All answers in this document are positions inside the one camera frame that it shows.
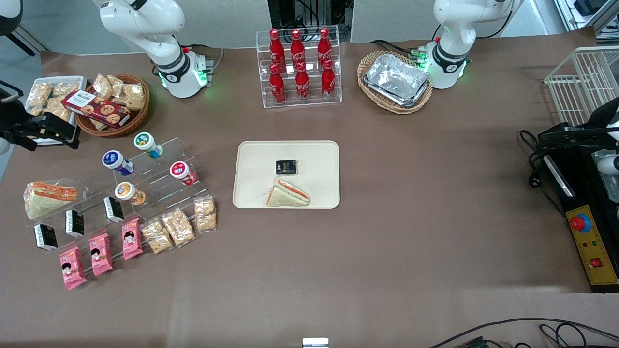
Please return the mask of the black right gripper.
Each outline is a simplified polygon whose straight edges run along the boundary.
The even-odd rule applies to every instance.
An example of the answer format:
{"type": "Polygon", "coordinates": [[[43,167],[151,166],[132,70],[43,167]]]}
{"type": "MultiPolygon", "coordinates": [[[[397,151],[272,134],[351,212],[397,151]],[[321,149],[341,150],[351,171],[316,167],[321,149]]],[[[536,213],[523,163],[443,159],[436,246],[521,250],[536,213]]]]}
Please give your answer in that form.
{"type": "Polygon", "coordinates": [[[1,116],[0,136],[10,145],[17,145],[26,150],[36,150],[37,142],[31,137],[39,137],[47,131],[74,131],[71,139],[60,135],[54,135],[44,139],[45,147],[67,146],[72,149],[79,147],[80,129],[76,129],[68,121],[56,116],[51,112],[44,112],[44,125],[26,118],[14,118],[1,116]]]}

